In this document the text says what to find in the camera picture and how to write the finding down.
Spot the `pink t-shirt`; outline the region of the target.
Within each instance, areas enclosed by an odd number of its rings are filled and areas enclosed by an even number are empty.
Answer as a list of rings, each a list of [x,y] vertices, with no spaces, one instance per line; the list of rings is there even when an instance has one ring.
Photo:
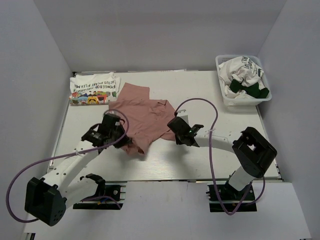
[[[175,140],[167,126],[175,117],[175,109],[166,99],[150,99],[149,87],[125,83],[109,108],[122,112],[128,119],[127,136],[132,143],[122,147],[128,155],[145,155],[158,139]]]

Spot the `dark green t-shirt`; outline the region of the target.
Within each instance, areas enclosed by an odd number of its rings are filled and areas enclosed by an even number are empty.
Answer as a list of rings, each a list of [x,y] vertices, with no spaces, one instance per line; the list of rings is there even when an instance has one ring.
[[[267,87],[259,89],[258,82],[251,86],[243,86],[240,82],[238,82],[235,79],[232,80],[231,84],[229,85],[229,88],[233,93],[245,91],[247,95],[256,99],[265,99],[270,93],[270,90]]]

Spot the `white t-shirt green lettering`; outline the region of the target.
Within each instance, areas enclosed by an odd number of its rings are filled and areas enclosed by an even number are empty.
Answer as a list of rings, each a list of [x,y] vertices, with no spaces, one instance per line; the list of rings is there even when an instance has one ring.
[[[259,89],[263,89],[263,69],[247,56],[234,57],[218,65],[219,78],[225,85],[230,86],[236,80],[244,87],[251,87],[258,83]]]

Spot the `plain white t-shirt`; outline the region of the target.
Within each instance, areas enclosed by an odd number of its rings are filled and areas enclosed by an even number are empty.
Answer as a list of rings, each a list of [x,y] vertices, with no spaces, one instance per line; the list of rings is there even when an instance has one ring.
[[[231,75],[231,79],[225,81],[221,76],[219,77],[222,83],[223,94],[230,99],[250,99],[247,94],[245,86],[242,85],[243,79],[239,78],[235,74]]]

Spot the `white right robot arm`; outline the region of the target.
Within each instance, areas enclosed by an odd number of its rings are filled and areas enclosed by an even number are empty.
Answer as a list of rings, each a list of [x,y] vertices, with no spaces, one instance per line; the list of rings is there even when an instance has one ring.
[[[240,167],[232,173],[225,184],[226,195],[236,200],[244,193],[244,188],[254,179],[261,179],[271,166],[278,152],[254,127],[248,126],[238,139],[231,136],[216,136],[212,130],[204,130],[201,124],[189,126],[179,116],[167,126],[175,135],[177,145],[224,150],[235,154]]]

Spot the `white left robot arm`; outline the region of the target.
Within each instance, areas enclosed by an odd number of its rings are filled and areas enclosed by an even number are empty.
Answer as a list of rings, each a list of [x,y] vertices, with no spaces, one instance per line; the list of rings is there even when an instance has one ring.
[[[108,147],[118,149],[131,143],[128,129],[129,121],[119,111],[104,113],[102,122],[89,128],[71,156],[40,179],[33,177],[28,182],[25,211],[52,227],[74,204],[107,198],[105,179],[82,170]]]

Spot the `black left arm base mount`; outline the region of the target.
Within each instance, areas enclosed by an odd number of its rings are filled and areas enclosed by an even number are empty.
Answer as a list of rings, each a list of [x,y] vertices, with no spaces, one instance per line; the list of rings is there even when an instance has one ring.
[[[126,198],[126,183],[114,182],[105,184],[104,195],[89,197],[89,199],[75,203],[73,210],[121,210]]]

